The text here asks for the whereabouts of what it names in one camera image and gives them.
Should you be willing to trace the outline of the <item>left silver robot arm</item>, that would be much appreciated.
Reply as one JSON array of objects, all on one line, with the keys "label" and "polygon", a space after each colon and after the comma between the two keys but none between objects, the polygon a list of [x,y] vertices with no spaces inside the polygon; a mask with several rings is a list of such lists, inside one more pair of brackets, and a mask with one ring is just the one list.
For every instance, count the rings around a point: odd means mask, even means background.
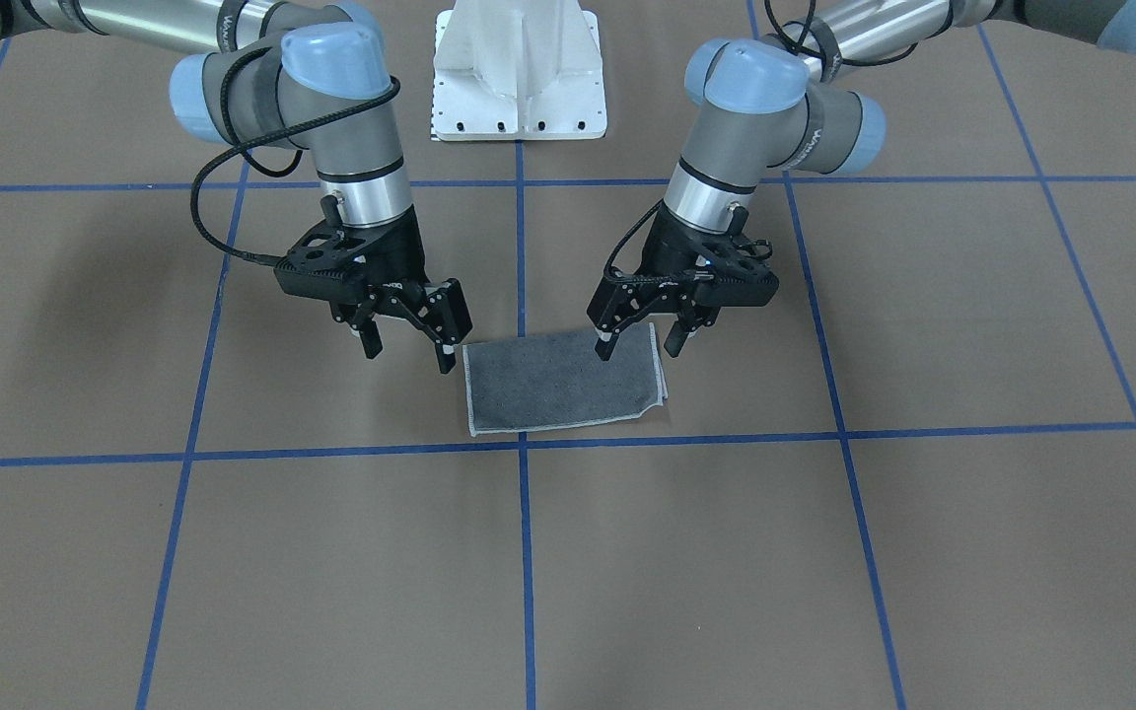
[{"label": "left silver robot arm", "polygon": [[632,273],[605,262],[587,308],[600,358],[649,315],[674,316],[666,351],[676,356],[722,309],[769,303],[779,287],[772,247],[744,233],[762,177],[857,174],[887,137],[879,105],[835,78],[986,20],[1136,55],[1136,1],[843,1],[824,12],[809,6],[803,18],[775,23],[771,35],[699,45],[684,75],[698,122],[665,197],[644,215],[651,229],[641,261]]}]

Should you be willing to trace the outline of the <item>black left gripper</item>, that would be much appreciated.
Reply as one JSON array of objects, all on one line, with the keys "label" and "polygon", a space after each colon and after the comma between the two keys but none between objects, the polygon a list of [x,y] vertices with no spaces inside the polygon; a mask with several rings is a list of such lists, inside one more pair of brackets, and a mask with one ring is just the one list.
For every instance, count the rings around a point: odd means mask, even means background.
[{"label": "black left gripper", "polygon": [[636,274],[605,274],[591,298],[588,320],[598,333],[599,358],[611,359],[623,331],[654,312],[675,314],[666,351],[677,358],[690,336],[712,326],[722,310],[725,279],[715,266],[698,261],[708,262],[715,248],[726,243],[725,234],[693,228],[658,202]]}]

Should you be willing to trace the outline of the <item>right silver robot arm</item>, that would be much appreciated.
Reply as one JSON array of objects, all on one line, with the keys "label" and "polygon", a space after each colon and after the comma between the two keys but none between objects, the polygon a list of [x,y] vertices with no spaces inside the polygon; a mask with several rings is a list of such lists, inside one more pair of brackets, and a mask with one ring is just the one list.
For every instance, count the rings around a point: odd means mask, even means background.
[{"label": "right silver robot arm", "polygon": [[[378,20],[354,1],[0,1],[0,41],[39,30],[126,37],[176,50],[172,109],[189,134],[224,147],[192,181],[199,235],[270,268],[287,295],[329,304],[332,318],[381,354],[376,319],[406,320],[456,367],[471,329],[459,279],[433,282],[407,178]],[[214,237],[199,211],[204,179],[254,148],[311,156],[321,222],[284,254]]]}]

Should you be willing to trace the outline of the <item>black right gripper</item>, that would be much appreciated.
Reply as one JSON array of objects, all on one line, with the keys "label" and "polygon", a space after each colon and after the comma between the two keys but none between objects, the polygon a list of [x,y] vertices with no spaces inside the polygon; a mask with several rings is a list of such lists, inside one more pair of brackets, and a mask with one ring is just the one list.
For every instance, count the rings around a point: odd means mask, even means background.
[{"label": "black right gripper", "polygon": [[370,228],[329,229],[329,314],[360,340],[366,359],[378,358],[383,342],[374,318],[378,309],[406,320],[436,349],[438,373],[457,364],[457,349],[473,328],[459,279],[431,283],[415,208]]}]

